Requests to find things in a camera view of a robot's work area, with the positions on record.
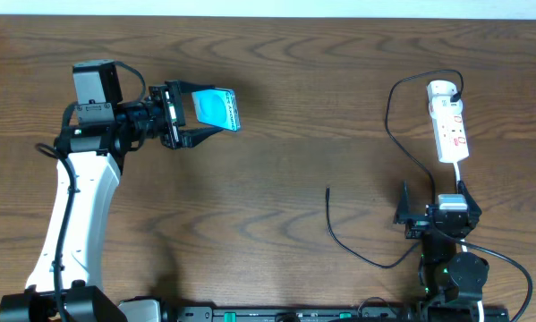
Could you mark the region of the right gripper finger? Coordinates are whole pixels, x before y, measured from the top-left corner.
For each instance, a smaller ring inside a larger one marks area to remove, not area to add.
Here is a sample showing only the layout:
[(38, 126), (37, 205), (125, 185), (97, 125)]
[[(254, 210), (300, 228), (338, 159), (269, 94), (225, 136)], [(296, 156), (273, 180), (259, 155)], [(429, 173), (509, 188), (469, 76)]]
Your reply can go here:
[(478, 206), (476, 201), (473, 199), (468, 189), (466, 188), (464, 181), (459, 181), (457, 183), (457, 192), (463, 195), (465, 198), (468, 211), (469, 211), (469, 217), (471, 219), (479, 219), (482, 214), (482, 210)]
[(411, 211), (409, 205), (409, 193), (407, 182), (403, 181), (402, 192), (400, 200), (396, 206), (396, 212), (394, 214), (394, 224), (405, 224), (411, 218)]

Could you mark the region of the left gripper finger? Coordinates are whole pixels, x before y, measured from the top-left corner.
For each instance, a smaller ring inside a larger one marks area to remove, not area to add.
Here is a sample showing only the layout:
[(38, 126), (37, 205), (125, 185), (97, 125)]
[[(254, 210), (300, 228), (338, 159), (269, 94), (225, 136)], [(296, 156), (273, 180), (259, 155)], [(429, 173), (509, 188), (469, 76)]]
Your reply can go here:
[(178, 81), (178, 87), (179, 87), (179, 91), (182, 94), (190, 94), (194, 92), (199, 92), (199, 91), (215, 88), (214, 85), (195, 84), (195, 83), (191, 83), (191, 82), (183, 81), (183, 80)]
[(181, 142), (183, 148), (195, 148), (208, 137), (221, 132), (219, 127), (206, 127), (181, 131)]

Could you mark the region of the Galaxy S25 smartphone cyan screen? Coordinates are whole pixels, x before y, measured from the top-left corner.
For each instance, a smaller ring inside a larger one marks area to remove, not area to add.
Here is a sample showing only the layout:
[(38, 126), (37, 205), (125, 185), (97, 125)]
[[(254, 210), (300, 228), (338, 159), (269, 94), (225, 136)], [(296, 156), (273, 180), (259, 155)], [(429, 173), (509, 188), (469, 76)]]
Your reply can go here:
[(229, 131), (241, 129), (236, 96), (232, 89), (205, 89), (193, 92), (191, 96), (200, 123)]

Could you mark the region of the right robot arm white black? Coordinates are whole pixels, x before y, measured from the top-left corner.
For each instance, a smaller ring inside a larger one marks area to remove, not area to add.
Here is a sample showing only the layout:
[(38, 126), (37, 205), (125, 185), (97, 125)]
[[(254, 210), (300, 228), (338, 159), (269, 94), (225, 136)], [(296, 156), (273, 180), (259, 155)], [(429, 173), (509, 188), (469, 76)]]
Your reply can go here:
[(405, 226), (405, 237), (421, 242), (420, 284), (426, 298), (416, 305), (420, 321), (488, 321), (482, 289), (489, 263), (458, 243), (476, 227), (481, 209), (464, 182), (455, 194), (440, 194), (420, 214), (411, 211), (407, 185), (402, 188), (394, 222)]

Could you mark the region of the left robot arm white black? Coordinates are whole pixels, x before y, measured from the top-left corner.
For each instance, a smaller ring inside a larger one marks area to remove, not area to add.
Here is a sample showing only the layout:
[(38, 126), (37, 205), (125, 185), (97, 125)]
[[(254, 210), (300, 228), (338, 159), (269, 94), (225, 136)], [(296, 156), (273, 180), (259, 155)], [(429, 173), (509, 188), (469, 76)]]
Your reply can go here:
[(5, 295), (1, 321), (172, 321), (162, 300), (114, 304), (102, 291), (101, 261), (112, 198), (127, 153), (159, 138), (170, 149), (194, 148), (240, 127), (235, 93), (181, 80), (150, 88), (129, 106), (118, 82), (77, 80), (54, 146), (36, 148), (57, 162), (47, 237), (25, 289)]

